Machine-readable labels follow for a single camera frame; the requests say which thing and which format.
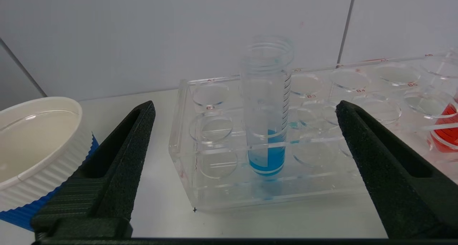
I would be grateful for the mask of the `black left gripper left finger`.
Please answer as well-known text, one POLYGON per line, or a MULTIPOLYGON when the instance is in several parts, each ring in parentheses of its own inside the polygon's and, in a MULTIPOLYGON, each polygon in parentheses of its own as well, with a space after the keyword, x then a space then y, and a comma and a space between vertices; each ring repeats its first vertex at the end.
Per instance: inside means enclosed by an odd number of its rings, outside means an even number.
POLYGON ((156 117, 136 106, 32 218, 36 240, 130 238, 131 214, 156 117))

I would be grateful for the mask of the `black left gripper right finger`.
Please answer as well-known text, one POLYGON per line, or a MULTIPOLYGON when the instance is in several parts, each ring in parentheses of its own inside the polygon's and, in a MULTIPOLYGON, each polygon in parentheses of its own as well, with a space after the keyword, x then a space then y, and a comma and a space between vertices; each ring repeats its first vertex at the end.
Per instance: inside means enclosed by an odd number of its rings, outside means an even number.
POLYGON ((360 106, 336 115, 388 238, 456 239, 457 184, 360 106))

